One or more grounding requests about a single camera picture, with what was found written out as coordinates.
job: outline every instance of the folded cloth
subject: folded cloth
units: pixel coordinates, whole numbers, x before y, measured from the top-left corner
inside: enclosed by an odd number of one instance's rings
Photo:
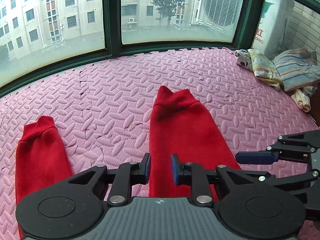
[[[16,204],[28,194],[72,176],[62,140],[52,117],[24,126],[16,150]]]
[[[300,90],[306,96],[311,98],[315,94],[317,88],[318,88],[318,86],[305,86],[303,88],[300,88]]]
[[[310,98],[297,89],[293,95],[291,95],[292,100],[296,105],[303,111],[309,112],[311,110]]]
[[[170,155],[215,170],[219,164],[240,169],[207,108],[189,90],[161,86],[150,118],[150,197],[190,196],[190,187],[173,183]]]
[[[276,70],[276,66],[260,51],[255,49],[248,49],[248,51],[255,77],[276,90],[280,90],[282,79]]]
[[[320,67],[316,52],[306,48],[290,49],[273,60],[276,70],[283,80],[284,91],[293,91],[320,82]]]
[[[244,67],[247,70],[252,71],[252,64],[251,64],[251,58],[250,53],[245,49],[237,49],[235,51],[236,55],[236,64],[240,65],[241,67]]]

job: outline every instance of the striped towel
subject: striped towel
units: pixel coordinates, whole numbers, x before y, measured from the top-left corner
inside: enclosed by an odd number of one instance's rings
[[[320,82],[320,67],[317,65],[316,52],[306,48],[290,49],[273,60],[280,74],[284,91],[292,91]]]
[[[252,61],[252,71],[254,76],[265,84],[280,90],[282,80],[276,70],[276,66],[260,51],[248,49]]]

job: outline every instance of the pink foam mat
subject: pink foam mat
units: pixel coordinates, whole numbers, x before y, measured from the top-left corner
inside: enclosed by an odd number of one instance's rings
[[[140,161],[149,149],[149,119],[161,85],[190,89],[210,111],[233,154],[265,149],[281,134],[318,129],[283,91],[236,65],[228,49],[137,54],[52,75],[0,99],[0,239],[19,239],[14,169],[24,125],[41,115],[53,117],[74,173],[98,163],[112,169]],[[242,168],[284,177],[304,173],[306,166],[279,161]],[[133,195],[147,196],[148,186],[134,186]],[[319,239],[320,233],[307,221],[300,238]]]

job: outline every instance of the ribbed cuff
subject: ribbed cuff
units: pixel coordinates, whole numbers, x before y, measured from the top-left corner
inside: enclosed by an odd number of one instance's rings
[[[197,102],[190,90],[184,89],[173,93],[169,88],[161,86],[154,106],[161,105],[173,110],[181,110]]]
[[[39,137],[44,131],[55,127],[53,118],[50,116],[41,116],[37,122],[27,124],[23,128],[23,135],[20,141],[26,141]]]

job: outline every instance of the brick wall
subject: brick wall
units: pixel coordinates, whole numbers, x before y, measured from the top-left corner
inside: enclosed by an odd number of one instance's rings
[[[292,16],[288,19],[284,47],[286,49],[305,47],[308,51],[315,50],[320,65],[320,15],[295,2]]]

